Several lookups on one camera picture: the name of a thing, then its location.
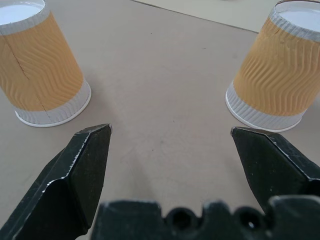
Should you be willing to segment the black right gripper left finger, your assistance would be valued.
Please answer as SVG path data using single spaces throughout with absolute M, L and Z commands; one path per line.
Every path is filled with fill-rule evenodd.
M 0 240 L 76 240 L 93 224 L 104 186 L 112 126 L 87 127 L 43 168 Z

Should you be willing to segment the orange ribbed paper cup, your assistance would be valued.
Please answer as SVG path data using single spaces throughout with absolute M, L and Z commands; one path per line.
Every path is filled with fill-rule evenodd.
M 241 123 L 294 128 L 320 93 L 320 1 L 283 0 L 271 10 L 225 94 Z
M 92 90 L 46 0 L 0 0 L 0 88 L 26 125 L 67 123 Z

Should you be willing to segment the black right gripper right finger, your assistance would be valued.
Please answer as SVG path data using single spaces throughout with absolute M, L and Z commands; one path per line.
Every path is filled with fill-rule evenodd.
M 320 217 L 320 166 L 279 133 L 247 127 L 230 131 L 248 185 L 267 216 L 276 199 L 292 199 L 293 210 Z

